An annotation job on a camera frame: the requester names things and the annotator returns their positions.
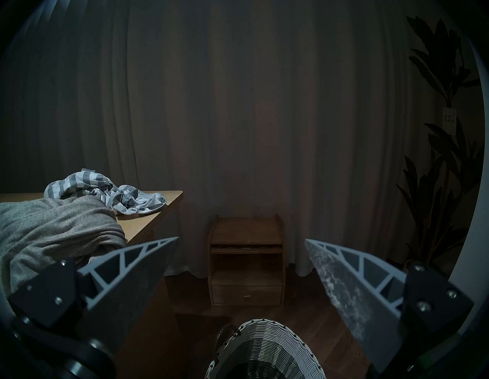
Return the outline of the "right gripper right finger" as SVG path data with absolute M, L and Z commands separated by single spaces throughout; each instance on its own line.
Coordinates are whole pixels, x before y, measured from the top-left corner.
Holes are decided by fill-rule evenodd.
M 305 239 L 318 277 L 370 361 L 368 374 L 422 374 L 419 360 L 453 337 L 474 302 L 439 271 Z

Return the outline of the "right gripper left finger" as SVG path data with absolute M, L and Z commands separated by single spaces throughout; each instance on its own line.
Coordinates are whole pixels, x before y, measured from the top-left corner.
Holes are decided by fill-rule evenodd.
M 111 251 L 77 268 L 64 258 L 8 297 L 18 318 L 52 333 L 96 339 L 115 353 L 154 294 L 178 246 L 170 237 Z

